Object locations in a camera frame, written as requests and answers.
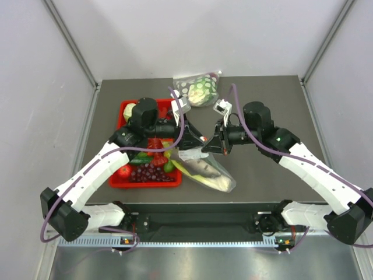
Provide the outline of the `clear orange zip bag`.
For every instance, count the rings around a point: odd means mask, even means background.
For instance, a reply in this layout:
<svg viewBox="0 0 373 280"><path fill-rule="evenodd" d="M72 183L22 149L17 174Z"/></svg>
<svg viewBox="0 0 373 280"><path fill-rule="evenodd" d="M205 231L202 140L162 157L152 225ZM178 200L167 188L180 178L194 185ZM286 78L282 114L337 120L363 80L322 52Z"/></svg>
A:
<svg viewBox="0 0 373 280"><path fill-rule="evenodd" d="M183 174L202 186L230 193L237 185L231 174L202 148L174 149L171 162Z"/></svg>

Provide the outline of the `fake grey fish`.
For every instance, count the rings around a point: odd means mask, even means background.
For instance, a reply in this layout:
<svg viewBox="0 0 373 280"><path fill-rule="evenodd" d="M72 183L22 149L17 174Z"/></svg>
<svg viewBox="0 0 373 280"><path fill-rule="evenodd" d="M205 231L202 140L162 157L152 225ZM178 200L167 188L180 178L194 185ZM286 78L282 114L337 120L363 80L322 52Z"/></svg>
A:
<svg viewBox="0 0 373 280"><path fill-rule="evenodd" d="M217 163L208 158L205 159L189 159L183 162L184 168L190 175L201 175L205 178L220 177L221 172Z"/></svg>

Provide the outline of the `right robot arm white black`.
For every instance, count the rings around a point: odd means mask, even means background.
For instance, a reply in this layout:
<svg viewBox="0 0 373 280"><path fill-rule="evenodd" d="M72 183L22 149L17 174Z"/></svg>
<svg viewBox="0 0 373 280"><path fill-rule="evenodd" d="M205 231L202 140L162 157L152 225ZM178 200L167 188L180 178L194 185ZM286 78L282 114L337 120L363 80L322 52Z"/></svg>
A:
<svg viewBox="0 0 373 280"><path fill-rule="evenodd" d="M315 157L292 132L274 125L270 110L261 102L247 103L238 114L239 124L230 122L232 105L218 100L214 111L222 119L203 152L228 155L233 146L255 144L261 154L291 171L324 200L324 205L283 200L270 214L272 230L306 226L329 232L338 241L354 245L372 223L372 189L362 190L337 175Z"/></svg>

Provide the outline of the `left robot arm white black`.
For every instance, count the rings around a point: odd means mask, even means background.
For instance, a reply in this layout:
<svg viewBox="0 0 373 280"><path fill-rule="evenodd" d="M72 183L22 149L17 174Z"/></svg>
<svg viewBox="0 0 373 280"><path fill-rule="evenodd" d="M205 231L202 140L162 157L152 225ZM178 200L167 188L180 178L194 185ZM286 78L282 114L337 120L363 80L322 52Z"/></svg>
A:
<svg viewBox="0 0 373 280"><path fill-rule="evenodd" d="M86 202L120 167L145 151L150 138L172 138L181 150L203 145L202 135L185 116L191 109L186 97L171 102L174 118L159 117L154 99L139 99L131 117L104 144L98 154L71 179L40 195L44 224L50 225L66 241L76 240L88 230L115 227L126 231L132 217L120 202L88 206Z"/></svg>

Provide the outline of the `fake mango yellow green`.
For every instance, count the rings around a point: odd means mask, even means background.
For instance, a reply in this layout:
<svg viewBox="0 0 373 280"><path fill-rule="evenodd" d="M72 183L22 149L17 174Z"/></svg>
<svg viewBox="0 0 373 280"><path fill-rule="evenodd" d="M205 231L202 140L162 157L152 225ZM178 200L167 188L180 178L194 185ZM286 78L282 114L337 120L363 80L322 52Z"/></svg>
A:
<svg viewBox="0 0 373 280"><path fill-rule="evenodd" d="M171 155L172 155L171 150L164 152L164 157L167 159L167 162L164 164L163 169L166 173L171 173L175 168L171 160Z"/></svg>

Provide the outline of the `fake celery stalk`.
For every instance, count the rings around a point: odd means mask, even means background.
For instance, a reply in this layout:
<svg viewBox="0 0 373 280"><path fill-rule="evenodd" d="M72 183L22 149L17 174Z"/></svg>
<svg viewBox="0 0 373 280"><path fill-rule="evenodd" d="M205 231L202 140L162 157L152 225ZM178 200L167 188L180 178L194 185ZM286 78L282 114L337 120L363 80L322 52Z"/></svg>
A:
<svg viewBox="0 0 373 280"><path fill-rule="evenodd" d="M220 177L215 178L205 178L201 175L193 176L189 174L189 172L184 168L184 166L180 162L172 160L172 163L183 175L189 177L190 179L196 181L197 183L205 187L209 187L211 189L218 190L224 193L230 193L231 190L236 186L235 181L231 177L226 176L223 172L221 172Z"/></svg>

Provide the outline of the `fake red lobster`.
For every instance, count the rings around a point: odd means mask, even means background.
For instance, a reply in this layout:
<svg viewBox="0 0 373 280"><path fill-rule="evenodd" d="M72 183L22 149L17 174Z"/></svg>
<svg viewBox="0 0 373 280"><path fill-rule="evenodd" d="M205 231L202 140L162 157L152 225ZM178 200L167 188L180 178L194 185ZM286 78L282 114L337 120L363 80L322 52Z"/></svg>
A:
<svg viewBox="0 0 373 280"><path fill-rule="evenodd" d="M158 138L149 138L148 139L148 149L163 149L164 146L161 143L161 140ZM152 157L151 164L156 166L156 167L162 167L164 166L167 162L168 159L164 156L164 152L147 152L148 156Z"/></svg>

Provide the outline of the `fake cabbage in bag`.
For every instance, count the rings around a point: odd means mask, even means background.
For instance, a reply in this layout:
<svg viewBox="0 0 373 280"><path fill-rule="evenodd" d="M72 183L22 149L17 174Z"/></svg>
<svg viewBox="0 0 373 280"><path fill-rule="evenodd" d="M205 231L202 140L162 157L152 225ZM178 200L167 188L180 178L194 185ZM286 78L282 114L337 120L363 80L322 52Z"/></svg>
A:
<svg viewBox="0 0 373 280"><path fill-rule="evenodd" d="M215 102L218 98L218 79L206 75L194 82L188 91L188 100L193 107L206 107Z"/></svg>

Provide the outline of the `clear bag with cabbage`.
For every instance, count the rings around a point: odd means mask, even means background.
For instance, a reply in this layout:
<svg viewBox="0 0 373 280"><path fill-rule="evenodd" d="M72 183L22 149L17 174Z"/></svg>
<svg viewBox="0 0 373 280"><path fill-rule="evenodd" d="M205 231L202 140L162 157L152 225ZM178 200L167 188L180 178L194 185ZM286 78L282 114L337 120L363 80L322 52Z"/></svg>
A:
<svg viewBox="0 0 373 280"><path fill-rule="evenodd" d="M222 71L216 71L174 78L173 86L192 107L207 107L219 98L217 88L221 75Z"/></svg>

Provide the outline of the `fake purple grapes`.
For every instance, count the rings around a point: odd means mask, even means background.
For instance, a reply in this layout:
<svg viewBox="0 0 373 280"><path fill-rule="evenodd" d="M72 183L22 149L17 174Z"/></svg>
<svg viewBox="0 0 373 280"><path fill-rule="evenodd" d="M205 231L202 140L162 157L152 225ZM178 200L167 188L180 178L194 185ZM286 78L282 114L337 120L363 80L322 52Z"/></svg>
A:
<svg viewBox="0 0 373 280"><path fill-rule="evenodd" d="M168 183L175 181L175 179L167 175L161 167L154 166L153 164L142 164L132 166L129 181L132 183Z"/></svg>

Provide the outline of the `fake green cucumber in tray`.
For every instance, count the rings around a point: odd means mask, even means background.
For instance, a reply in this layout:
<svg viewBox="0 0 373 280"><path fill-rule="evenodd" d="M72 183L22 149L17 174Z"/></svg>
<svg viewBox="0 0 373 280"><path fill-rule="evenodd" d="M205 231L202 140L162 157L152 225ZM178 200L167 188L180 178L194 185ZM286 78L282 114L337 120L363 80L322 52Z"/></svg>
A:
<svg viewBox="0 0 373 280"><path fill-rule="evenodd" d="M145 157L135 157L133 158L129 164L130 165L145 165L145 164L150 164L153 160L153 157L145 156Z"/></svg>

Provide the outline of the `fake white cauliflower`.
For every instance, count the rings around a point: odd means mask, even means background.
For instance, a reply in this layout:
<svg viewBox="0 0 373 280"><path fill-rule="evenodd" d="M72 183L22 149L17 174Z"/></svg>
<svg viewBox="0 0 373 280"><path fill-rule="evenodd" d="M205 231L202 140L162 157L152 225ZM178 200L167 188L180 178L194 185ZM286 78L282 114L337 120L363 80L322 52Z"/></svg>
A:
<svg viewBox="0 0 373 280"><path fill-rule="evenodd" d="M133 110L133 108L134 108L135 106L136 106L136 103L128 103L128 104L125 106L122 115L123 115L124 120L125 120L126 123L127 123L128 120L132 117L132 110Z"/></svg>

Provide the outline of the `fake red strawberry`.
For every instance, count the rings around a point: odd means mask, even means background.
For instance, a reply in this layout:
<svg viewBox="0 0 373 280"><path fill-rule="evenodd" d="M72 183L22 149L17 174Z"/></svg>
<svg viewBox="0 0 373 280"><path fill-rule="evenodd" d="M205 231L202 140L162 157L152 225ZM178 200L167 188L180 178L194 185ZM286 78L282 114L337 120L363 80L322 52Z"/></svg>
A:
<svg viewBox="0 0 373 280"><path fill-rule="evenodd" d="M118 177L122 178L122 179L127 179L131 176L131 173L132 173L132 168L130 165L126 164L122 167L120 167L117 171L116 171L116 174L118 175Z"/></svg>

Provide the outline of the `red plastic tray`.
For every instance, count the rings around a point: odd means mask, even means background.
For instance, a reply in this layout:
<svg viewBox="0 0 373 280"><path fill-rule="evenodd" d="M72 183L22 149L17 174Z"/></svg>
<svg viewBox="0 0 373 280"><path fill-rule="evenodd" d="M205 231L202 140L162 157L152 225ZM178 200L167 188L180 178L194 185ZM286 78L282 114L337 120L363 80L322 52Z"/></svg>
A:
<svg viewBox="0 0 373 280"><path fill-rule="evenodd" d="M164 118L171 108L172 99L157 99L157 104L159 108L159 117ZM126 120L123 116L125 107L130 103L136 103L136 100L125 100L121 103L119 107L119 115L117 117L116 129L121 128L126 124ZM182 182L182 173L178 169L174 169L172 172L167 173L171 178L171 181L162 182L162 181L147 181L147 182L135 182L130 179L130 174L125 177L124 173L121 170L117 170L110 178L109 185L112 188L170 188L177 187Z"/></svg>

